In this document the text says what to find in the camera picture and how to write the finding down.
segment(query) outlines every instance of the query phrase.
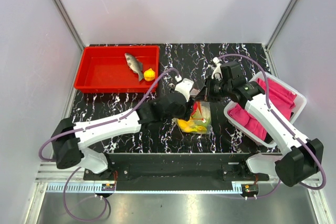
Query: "white panel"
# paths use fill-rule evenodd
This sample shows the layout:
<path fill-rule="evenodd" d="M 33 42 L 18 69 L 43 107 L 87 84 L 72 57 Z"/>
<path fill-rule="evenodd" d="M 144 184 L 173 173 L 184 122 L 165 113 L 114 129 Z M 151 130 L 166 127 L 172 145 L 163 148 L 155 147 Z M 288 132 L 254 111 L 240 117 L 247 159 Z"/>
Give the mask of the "white panel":
<path fill-rule="evenodd" d="M 336 219 L 336 1 L 299 0 L 271 54 L 280 78 L 307 97 L 295 122 L 324 144 L 325 195 Z"/>
<path fill-rule="evenodd" d="M 83 42 L 263 42 L 290 0 L 62 0 Z"/>
<path fill-rule="evenodd" d="M 21 223 L 80 51 L 52 0 L 0 0 L 0 223 Z"/>

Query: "folded cloth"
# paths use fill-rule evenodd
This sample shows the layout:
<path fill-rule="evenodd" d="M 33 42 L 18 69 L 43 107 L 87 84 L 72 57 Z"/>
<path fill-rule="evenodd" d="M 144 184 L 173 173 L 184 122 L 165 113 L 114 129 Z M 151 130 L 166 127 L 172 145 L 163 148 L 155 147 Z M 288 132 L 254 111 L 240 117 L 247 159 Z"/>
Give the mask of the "folded cloth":
<path fill-rule="evenodd" d="M 266 90 L 266 84 L 264 80 L 258 79 L 257 83 Z M 269 99 L 273 105 L 280 111 L 280 113 L 287 119 L 290 119 L 292 109 L 295 107 L 294 99 L 296 94 L 284 88 L 282 85 L 274 82 L 268 78 L 269 85 Z M 235 107 L 228 111 L 231 116 L 240 125 L 245 127 L 248 131 L 252 132 L 261 140 L 265 140 L 266 130 L 265 128 L 246 110 L 237 104 Z"/>

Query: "white plastic bin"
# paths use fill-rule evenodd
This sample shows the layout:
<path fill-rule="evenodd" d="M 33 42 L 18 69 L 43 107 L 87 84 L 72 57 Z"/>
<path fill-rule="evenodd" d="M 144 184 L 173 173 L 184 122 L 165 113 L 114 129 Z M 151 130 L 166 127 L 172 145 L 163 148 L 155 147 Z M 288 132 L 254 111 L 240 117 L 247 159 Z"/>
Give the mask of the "white plastic bin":
<path fill-rule="evenodd" d="M 297 96 L 294 100 L 295 103 L 295 107 L 293 109 L 293 115 L 291 116 L 289 122 L 291 124 L 293 124 L 295 122 L 295 120 L 298 118 L 298 116 L 300 115 L 301 111 L 303 110 L 303 108 L 306 106 L 307 104 L 307 99 L 300 94 L 296 89 L 292 88 L 290 85 L 284 83 L 283 81 L 279 80 L 278 78 L 276 78 L 275 76 L 266 73 L 267 78 L 273 80 L 274 82 L 282 85 L 283 87 L 285 87 L 287 90 L 295 93 Z M 252 79 L 250 81 L 255 81 L 258 78 L 260 78 L 261 80 L 265 80 L 263 73 L 262 72 L 258 72 L 256 75 L 254 75 L 252 77 Z M 253 134 L 251 131 L 247 130 L 246 128 L 244 128 L 241 124 L 239 124 L 236 120 L 234 120 L 231 116 L 229 116 L 228 111 L 230 109 L 232 109 L 234 106 L 236 106 L 236 102 L 230 101 L 230 103 L 224 108 L 224 115 L 226 116 L 226 118 L 228 119 L 229 123 L 232 124 L 233 126 L 235 126 L 237 129 L 239 129 L 240 131 L 242 131 L 245 135 L 247 135 L 250 139 L 252 139 L 256 144 L 258 145 L 264 145 L 268 148 L 273 148 L 275 147 L 277 144 L 272 141 L 271 143 L 265 143 L 263 140 L 261 140 L 260 138 L 258 138 L 255 134 Z"/>

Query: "fish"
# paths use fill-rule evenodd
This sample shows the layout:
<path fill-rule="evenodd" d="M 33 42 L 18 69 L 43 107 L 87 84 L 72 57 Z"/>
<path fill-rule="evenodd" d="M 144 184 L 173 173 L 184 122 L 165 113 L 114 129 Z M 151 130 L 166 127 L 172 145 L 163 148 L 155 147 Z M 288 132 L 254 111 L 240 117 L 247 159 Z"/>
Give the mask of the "fish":
<path fill-rule="evenodd" d="M 127 61 L 127 65 L 129 66 L 129 68 L 134 72 L 137 73 L 139 76 L 139 81 L 141 81 L 144 76 L 142 73 L 142 63 L 139 62 L 133 55 L 126 53 L 125 54 L 125 58 Z"/>

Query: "gray floor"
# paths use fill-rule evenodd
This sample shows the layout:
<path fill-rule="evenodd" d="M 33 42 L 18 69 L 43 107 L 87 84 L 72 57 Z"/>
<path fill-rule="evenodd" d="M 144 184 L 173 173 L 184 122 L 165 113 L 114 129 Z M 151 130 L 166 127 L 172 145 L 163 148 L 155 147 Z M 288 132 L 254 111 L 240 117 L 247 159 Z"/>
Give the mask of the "gray floor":
<path fill-rule="evenodd" d="M 261 185 L 262 192 L 271 189 Z M 88 194 L 68 194 L 69 208 Z M 266 199 L 231 200 L 218 195 L 133 195 L 115 194 L 109 197 L 112 211 L 108 219 L 95 223 L 190 223 L 190 224 L 311 224 L 317 223 L 308 192 L 300 186 L 281 185 Z M 80 218 L 93 218 L 103 209 L 98 199 L 90 199 L 72 210 Z M 62 195 L 47 193 L 38 223 L 80 223 L 71 219 L 62 205 Z"/>

